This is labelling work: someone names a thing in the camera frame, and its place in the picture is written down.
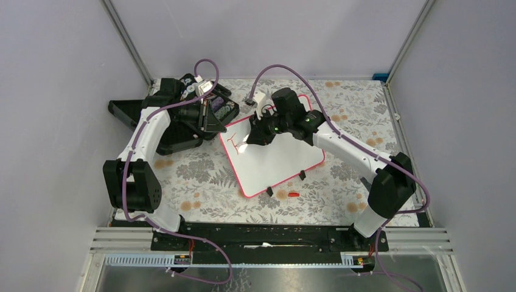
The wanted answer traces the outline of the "pink framed whiteboard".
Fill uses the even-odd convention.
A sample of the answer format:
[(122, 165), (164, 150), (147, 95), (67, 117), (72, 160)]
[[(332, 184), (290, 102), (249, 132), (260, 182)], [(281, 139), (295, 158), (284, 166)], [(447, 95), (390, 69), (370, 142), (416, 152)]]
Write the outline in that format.
[(290, 133), (277, 135), (266, 146), (248, 145), (238, 153), (236, 145), (244, 142), (250, 131), (249, 116), (230, 123), (219, 138), (235, 173), (238, 185), (247, 198), (252, 198), (301, 172), (324, 162), (322, 149), (296, 140)]

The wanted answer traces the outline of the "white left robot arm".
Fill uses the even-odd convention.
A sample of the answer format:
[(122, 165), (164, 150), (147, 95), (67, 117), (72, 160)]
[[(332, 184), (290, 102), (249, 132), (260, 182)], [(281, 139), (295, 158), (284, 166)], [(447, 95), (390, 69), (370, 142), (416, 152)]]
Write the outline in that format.
[(184, 81), (168, 78), (169, 90), (159, 90), (141, 101), (130, 141), (116, 159), (105, 161), (102, 169), (111, 205), (121, 210), (127, 221), (143, 220), (166, 233), (166, 243), (175, 250), (187, 246), (189, 234), (180, 228), (182, 217), (161, 206), (162, 187), (151, 166), (160, 141), (176, 120), (208, 133), (226, 129), (211, 106), (218, 81), (199, 75), (187, 79), (193, 83), (193, 92), (186, 98)]

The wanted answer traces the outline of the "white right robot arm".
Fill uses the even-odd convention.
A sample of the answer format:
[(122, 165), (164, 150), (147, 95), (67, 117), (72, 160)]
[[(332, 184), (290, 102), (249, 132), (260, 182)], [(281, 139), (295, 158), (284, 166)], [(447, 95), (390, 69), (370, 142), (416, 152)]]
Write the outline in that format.
[(327, 151), (354, 167), (367, 186), (368, 206), (352, 224), (351, 247), (365, 250), (373, 242), (376, 231), (392, 219), (416, 191), (410, 158), (377, 151), (344, 130), (317, 109), (307, 110), (294, 90), (282, 88), (266, 103), (262, 92), (247, 97), (245, 103), (255, 108), (250, 118), (250, 134), (246, 144), (266, 146), (273, 139), (289, 133), (296, 140)]

